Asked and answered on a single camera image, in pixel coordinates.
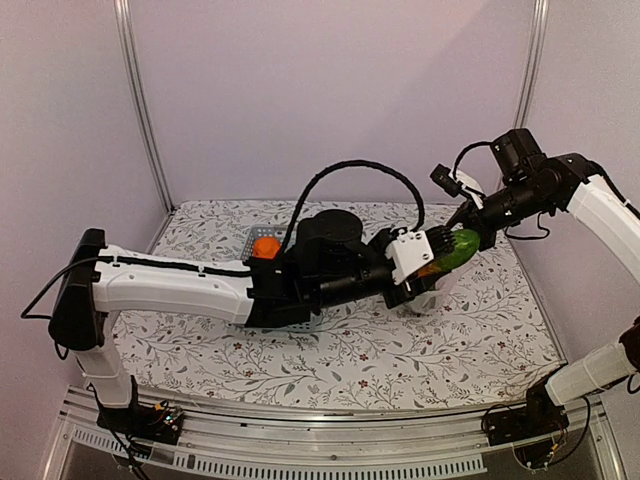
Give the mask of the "green orange toy mango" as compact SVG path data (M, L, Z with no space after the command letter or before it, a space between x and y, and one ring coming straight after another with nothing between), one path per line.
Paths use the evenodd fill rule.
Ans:
M453 251L419 269L417 275L420 278L454 271L467 263L479 250L481 238L474 230L457 229L453 231L453 236Z

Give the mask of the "clear zip top bag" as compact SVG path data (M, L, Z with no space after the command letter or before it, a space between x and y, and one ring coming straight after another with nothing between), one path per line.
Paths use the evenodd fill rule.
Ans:
M422 278L418 277L418 280L423 280L427 284L426 290L401 305L400 308L414 315L426 315L428 312L439 309L444 304L454 285L460 279L463 273L463 267L467 263L447 274Z

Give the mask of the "orange toy fruit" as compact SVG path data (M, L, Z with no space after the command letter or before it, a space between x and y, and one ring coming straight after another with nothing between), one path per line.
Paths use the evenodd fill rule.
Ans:
M272 260L281 248L281 242L274 236L263 236L253 242L252 256L258 259Z

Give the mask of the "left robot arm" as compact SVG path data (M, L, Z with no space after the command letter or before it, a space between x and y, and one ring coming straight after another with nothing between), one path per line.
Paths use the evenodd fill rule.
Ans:
M289 225L272 258L221 264L128 251L108 244L102 230L89 229L70 263L48 282L57 290L48 332L75 357L111 419L138 434L149 415L136 402L134 380L116 351L110 313L157 311L284 327L377 294L403 302L417 272L454 246L452 231L443 226L384 229L365 240L362 221L339 209Z

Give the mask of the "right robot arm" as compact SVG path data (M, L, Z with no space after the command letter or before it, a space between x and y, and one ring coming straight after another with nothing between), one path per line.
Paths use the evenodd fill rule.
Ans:
M492 194L459 171L463 158L482 147L491 151L502 174L502 187ZM477 232L483 250L493 246L498 231L561 212L597 238L633 279L639 277L639 212L604 167L581 154L549 156L528 129L512 129L464 147L451 167L434 171L432 178L448 195L464 196L449 223ZM556 409L608 390L638 371L639 326L633 324L617 340L534 384L526 393L528 406L518 412L517 427L537 436L554 422Z

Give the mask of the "floral tablecloth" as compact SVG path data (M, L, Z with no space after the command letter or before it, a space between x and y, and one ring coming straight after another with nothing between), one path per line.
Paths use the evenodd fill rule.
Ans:
M142 386L332 410L517 401L564 360L504 238L445 277L434 299L392 310L371 297L284 331L127 311L113 331Z

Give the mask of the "right aluminium frame post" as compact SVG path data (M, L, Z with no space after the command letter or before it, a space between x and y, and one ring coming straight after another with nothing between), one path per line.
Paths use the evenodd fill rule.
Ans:
M527 126L544 51L549 18L549 4L549 0L534 1L524 76L513 121L514 128L524 128Z

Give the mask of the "aluminium frame post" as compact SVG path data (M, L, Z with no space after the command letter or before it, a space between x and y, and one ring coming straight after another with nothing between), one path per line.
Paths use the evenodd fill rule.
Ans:
M514 128L524 128L527 126L544 51L549 18L549 4L549 0L534 1L524 76L513 121Z
M171 214L175 210L175 202L172 198L167 176L162 165L145 95L143 77L136 49L131 5L127 0L115 0L113 5L125 73L150 173L164 210L168 214Z

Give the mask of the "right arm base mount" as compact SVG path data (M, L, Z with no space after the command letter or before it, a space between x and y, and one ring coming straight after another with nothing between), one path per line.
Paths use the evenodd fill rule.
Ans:
M566 410L555 405L546 391L551 375L533 384L520 407L503 404L490 407L481 419L481 430L490 446L518 442L560 432L569 426Z

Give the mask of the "aluminium front rail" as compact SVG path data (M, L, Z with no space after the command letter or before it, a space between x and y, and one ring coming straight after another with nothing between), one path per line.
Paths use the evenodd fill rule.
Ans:
M575 401L548 467L524 458L550 435L491 445L485 405L330 410L211 399L143 387L140 401L184 411L174 445L145 442L146 479L624 479L602 402Z

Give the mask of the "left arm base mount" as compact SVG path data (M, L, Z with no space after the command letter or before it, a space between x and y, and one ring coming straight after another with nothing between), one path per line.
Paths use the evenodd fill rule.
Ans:
M108 407L95 394L99 409L97 424L115 433L134 439L143 439L176 445L184 423L184 410L163 400L154 406L139 402L138 384L129 376L130 400L124 407Z

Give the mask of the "left aluminium frame post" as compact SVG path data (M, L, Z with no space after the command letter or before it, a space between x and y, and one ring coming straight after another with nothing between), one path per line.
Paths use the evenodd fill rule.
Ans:
M167 176L162 165L145 95L143 77L136 49L131 5L127 0L115 0L113 5L125 73L150 173L164 210L168 214L171 214L175 210L175 202L172 198Z

